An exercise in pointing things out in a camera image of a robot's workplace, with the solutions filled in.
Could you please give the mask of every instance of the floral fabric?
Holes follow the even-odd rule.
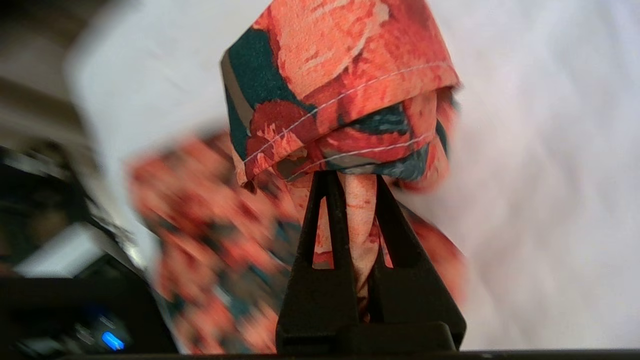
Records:
[[[230,136],[141,160],[131,193],[163,244],[155,286],[180,341],[194,353],[274,352],[313,172],[340,172],[363,309],[383,245],[376,174],[414,191],[446,175],[458,77],[423,0],[275,0],[221,69]],[[460,301],[460,252],[406,214]],[[314,267],[332,266],[323,203]]]

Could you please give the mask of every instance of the blue led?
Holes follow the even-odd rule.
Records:
[[[124,343],[122,342],[122,340],[118,339],[110,331],[102,334],[102,340],[113,351],[122,350],[124,348]]]

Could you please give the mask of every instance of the white sheet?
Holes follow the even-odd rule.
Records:
[[[640,2],[430,3],[462,116],[450,178],[405,200],[468,256],[464,347],[640,347]],[[224,125],[218,60],[267,4],[121,4],[69,61],[119,219],[149,261],[124,163]]]

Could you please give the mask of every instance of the fabric stitching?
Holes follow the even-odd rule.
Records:
[[[451,63],[447,62],[447,61],[438,61],[438,62],[434,62],[434,63],[427,63],[427,64],[423,64],[423,65],[418,65],[418,66],[414,66],[414,67],[409,67],[407,69],[403,69],[403,70],[399,70],[396,72],[392,72],[391,74],[387,74],[387,75],[383,75],[380,76],[379,78],[373,79],[373,80],[369,80],[368,82],[353,88],[351,90],[348,90],[347,92],[344,92],[343,94],[340,94],[338,97],[336,97],[335,99],[329,100],[328,102],[318,106],[315,110],[311,111],[310,113],[306,114],[305,116],[303,116],[302,118],[298,119],[296,122],[294,122],[291,126],[289,126],[287,129],[284,129],[284,131],[282,131],[280,134],[276,135],[271,141],[269,141],[268,143],[264,144],[264,146],[262,146],[260,149],[258,149],[258,151],[254,152],[253,154],[249,155],[249,157],[246,160],[243,160],[243,164],[246,163],[247,161],[251,160],[254,156],[260,154],[267,146],[271,145],[274,141],[276,141],[276,139],[280,138],[282,135],[288,133],[289,131],[291,131],[294,127],[296,127],[298,124],[300,124],[301,122],[303,122],[306,118],[310,117],[311,115],[317,113],[318,111],[320,111],[320,109],[323,109],[324,107],[333,104],[334,102],[340,100],[341,98],[349,95],[350,93],[354,92],[354,91],[358,91],[364,87],[367,87],[375,82],[378,82],[380,80],[386,79],[386,78],[390,78],[391,76],[395,76],[398,74],[402,74],[405,72],[409,72],[409,71],[413,71],[416,69],[421,69],[423,67],[432,67],[432,66],[451,66]]]
[[[417,138],[415,138],[415,139],[413,139],[413,140],[409,140],[409,141],[407,141],[407,142],[405,142],[405,143],[396,143],[396,144],[394,144],[394,145],[389,145],[389,146],[385,146],[385,147],[374,147],[374,148],[372,148],[372,149],[357,150],[357,151],[345,152],[345,153],[342,153],[342,154],[334,155],[334,156],[331,156],[331,157],[329,157],[329,158],[326,158],[326,159],[322,159],[322,160],[320,160],[320,161],[317,161],[317,162],[315,162],[315,163],[313,163],[313,164],[311,164],[311,165],[309,165],[309,166],[305,167],[304,169],[302,169],[302,170],[298,171],[297,173],[295,173],[295,174],[293,174],[292,176],[290,176],[289,178],[287,178],[287,181],[290,181],[291,179],[293,179],[294,177],[296,177],[298,174],[300,174],[300,173],[302,173],[302,172],[306,171],[306,170],[307,170],[307,169],[309,169],[309,168],[312,168],[312,167],[314,167],[314,166],[316,166],[316,165],[319,165],[319,164],[322,164],[322,163],[326,163],[327,161],[330,161],[330,160],[334,160],[334,159],[337,159],[337,158],[341,158],[341,157],[343,157],[343,156],[349,156],[349,155],[361,154],[361,153],[363,153],[363,152],[369,152],[369,151],[384,151],[384,150],[393,149],[394,147],[400,147],[400,146],[411,145],[412,143],[414,143],[414,142],[418,142],[418,141],[420,141],[420,140],[424,139],[424,138],[425,138],[425,137],[427,137],[427,136],[433,136],[433,133],[424,134],[424,135],[419,136],[419,137],[417,137]]]

